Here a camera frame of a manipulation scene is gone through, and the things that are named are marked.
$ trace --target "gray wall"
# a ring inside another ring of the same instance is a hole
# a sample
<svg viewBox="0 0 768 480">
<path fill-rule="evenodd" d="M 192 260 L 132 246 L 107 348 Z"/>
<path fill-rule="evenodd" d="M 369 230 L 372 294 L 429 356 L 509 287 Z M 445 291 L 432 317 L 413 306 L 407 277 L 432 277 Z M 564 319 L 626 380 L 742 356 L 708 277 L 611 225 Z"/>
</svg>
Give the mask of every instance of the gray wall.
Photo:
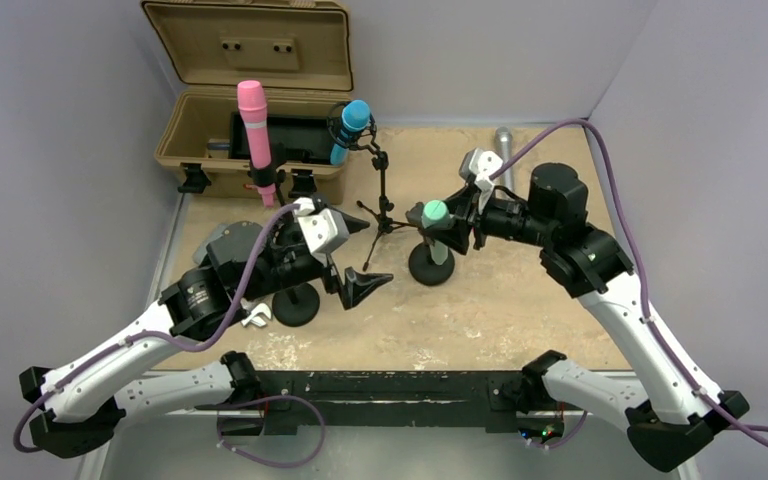
<svg viewBox="0 0 768 480">
<path fill-rule="evenodd" d="M 768 2 L 659 2 L 592 120 L 653 302 L 768 421 Z M 768 452 L 736 435 L 703 460 L 759 478 Z"/>
<path fill-rule="evenodd" d="M 136 2 L 0 1 L 0 478 L 22 456 L 17 375 L 59 366 L 144 308 L 176 199 L 152 158 L 173 95 Z"/>
<path fill-rule="evenodd" d="M 590 115 L 657 0 L 342 3 L 377 120 L 498 125 Z"/>
</svg>

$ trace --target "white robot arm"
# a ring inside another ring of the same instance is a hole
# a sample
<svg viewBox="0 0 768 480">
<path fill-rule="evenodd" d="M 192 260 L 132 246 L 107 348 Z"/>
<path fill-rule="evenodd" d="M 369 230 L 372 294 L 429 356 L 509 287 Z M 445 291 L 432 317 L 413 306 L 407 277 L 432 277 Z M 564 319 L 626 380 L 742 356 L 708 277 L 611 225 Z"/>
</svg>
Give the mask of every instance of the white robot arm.
<svg viewBox="0 0 768 480">
<path fill-rule="evenodd" d="M 450 218 L 421 233 L 461 255 L 470 248 L 470 234 L 476 250 L 488 236 L 540 247 L 546 272 L 605 328 L 643 386 L 608 379 L 549 351 L 523 369 L 521 385 L 500 394 L 523 411 L 554 400 L 592 412 L 626 432 L 653 467 L 671 471 L 728 426 L 700 393 L 717 399 L 735 417 L 745 414 L 748 404 L 739 392 L 723 391 L 702 372 L 654 308 L 644 316 L 631 261 L 610 234 L 586 221 L 587 187 L 575 170 L 558 163 L 538 165 L 528 199 L 510 192 L 509 199 L 497 198 L 492 185 L 488 189 L 478 182 L 486 183 L 495 171 L 484 171 L 479 160 L 488 157 L 483 164 L 492 169 L 500 165 L 494 155 L 479 149 L 467 154 L 460 170 L 466 185 L 444 201 Z M 653 336 L 653 326 L 692 372 L 700 391 L 694 391 Z"/>
<path fill-rule="evenodd" d="M 298 199 L 294 207 L 293 216 L 283 217 L 274 236 L 267 225 L 270 232 L 263 235 L 262 244 L 245 245 L 236 239 L 211 243 L 201 266 L 185 273 L 139 318 L 86 355 L 59 368 L 23 372 L 23 396 L 42 411 L 30 422 L 37 448 L 71 458 L 147 417 L 221 404 L 232 397 L 254 398 L 259 388 L 254 369 L 244 354 L 235 352 L 188 372 L 141 378 L 172 355 L 197 346 L 206 349 L 205 344 L 218 340 L 247 262 L 256 261 L 257 266 L 251 269 L 243 299 L 320 278 L 325 291 L 338 294 L 349 309 L 392 280 L 390 274 L 358 274 L 352 268 L 346 269 L 344 280 L 338 276 L 331 253 L 368 222 L 328 207 L 321 197 Z M 300 238 L 294 239 L 292 233 L 299 230 Z M 240 309 L 233 322 L 249 313 Z M 71 381 L 64 382 L 69 375 Z"/>
</svg>

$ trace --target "black microphone stand base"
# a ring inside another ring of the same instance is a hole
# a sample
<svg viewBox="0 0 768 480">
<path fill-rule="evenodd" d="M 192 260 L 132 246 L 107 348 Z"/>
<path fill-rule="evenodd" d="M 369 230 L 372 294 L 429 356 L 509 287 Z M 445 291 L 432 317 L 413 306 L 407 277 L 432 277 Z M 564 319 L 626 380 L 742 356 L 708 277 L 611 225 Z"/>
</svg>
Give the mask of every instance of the black microphone stand base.
<svg viewBox="0 0 768 480">
<path fill-rule="evenodd" d="M 319 313 L 319 293 L 309 283 L 281 290 L 272 296 L 272 314 L 281 325 L 301 327 Z"/>
<path fill-rule="evenodd" d="M 431 250 L 425 242 L 413 247 L 408 257 L 408 271 L 417 282 L 434 287 L 445 283 L 455 272 L 455 256 L 449 252 L 446 261 L 437 265 L 431 260 Z"/>
</svg>

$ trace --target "table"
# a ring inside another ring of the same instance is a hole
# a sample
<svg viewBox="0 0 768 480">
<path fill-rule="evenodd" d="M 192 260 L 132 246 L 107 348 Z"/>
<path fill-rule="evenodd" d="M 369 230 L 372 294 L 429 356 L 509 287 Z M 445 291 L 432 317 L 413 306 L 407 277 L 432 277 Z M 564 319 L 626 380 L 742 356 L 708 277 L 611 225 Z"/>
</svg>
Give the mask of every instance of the table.
<svg viewBox="0 0 768 480">
<path fill-rule="evenodd" d="M 514 152 L 541 128 L 514 128 Z M 379 128 L 379 144 L 390 156 L 387 193 L 392 215 L 416 202 L 442 199 L 463 185 L 457 174 L 464 154 L 493 148 L 493 128 Z M 368 154 L 347 160 L 346 200 L 338 207 L 369 218 L 356 205 L 377 205 L 378 172 Z M 530 172 L 545 162 L 575 168 L 590 189 L 589 219 L 611 230 L 607 207 L 584 131 L 564 128 L 515 165 L 516 192 L 525 197 Z M 195 264 L 192 254 L 219 223 L 265 223 L 273 211 L 259 201 L 193 197 L 189 203 L 170 279 Z M 373 227 L 352 235 L 335 254 L 342 270 L 360 271 Z M 491 238 L 481 251 L 457 256 L 455 273 L 437 287 L 418 284 L 407 258 L 420 241 L 413 229 L 385 236 L 373 254 L 370 272 L 395 279 L 358 307 L 344 311 L 336 295 L 322 295 L 319 314 L 308 325 L 289 328 L 271 321 L 265 328 L 234 325 L 211 349 L 181 353 L 157 369 L 188 370 L 216 360 L 228 350 L 246 352 L 261 370 L 519 370 L 548 349 L 558 350 L 590 369 L 628 369 L 605 330 L 540 266 L 538 250 Z"/>
</svg>

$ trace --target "pink microphone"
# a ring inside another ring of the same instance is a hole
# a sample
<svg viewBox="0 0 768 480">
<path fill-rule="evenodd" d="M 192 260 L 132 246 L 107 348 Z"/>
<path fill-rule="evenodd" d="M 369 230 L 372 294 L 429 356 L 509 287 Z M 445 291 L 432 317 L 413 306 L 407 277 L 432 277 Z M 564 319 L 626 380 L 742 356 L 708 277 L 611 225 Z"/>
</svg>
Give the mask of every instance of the pink microphone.
<svg viewBox="0 0 768 480">
<path fill-rule="evenodd" d="M 252 168 L 269 168 L 272 165 L 272 154 L 269 151 L 269 135 L 266 133 L 266 94 L 263 93 L 263 85 L 257 80 L 240 82 L 237 85 L 237 108 L 240 109 L 240 116 L 246 125 Z M 263 199 L 263 206 L 272 207 L 275 184 L 256 186 Z"/>
</svg>

